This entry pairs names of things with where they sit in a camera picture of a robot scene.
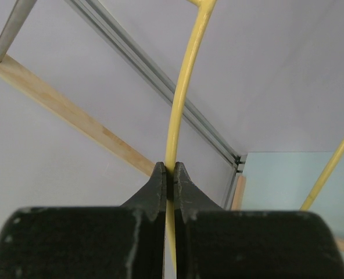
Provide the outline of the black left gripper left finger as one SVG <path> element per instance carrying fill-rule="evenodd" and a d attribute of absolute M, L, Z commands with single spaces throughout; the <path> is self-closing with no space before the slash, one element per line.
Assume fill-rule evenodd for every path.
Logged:
<path fill-rule="evenodd" d="M 0 278 L 162 278 L 166 169 L 120 206 L 29 207 L 0 231 Z"/>

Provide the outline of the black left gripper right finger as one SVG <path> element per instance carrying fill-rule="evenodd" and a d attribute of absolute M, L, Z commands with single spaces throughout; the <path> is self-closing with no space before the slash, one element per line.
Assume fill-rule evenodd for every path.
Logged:
<path fill-rule="evenodd" d="M 174 170 L 178 278 L 344 278 L 332 232 L 303 211 L 228 211 Z"/>

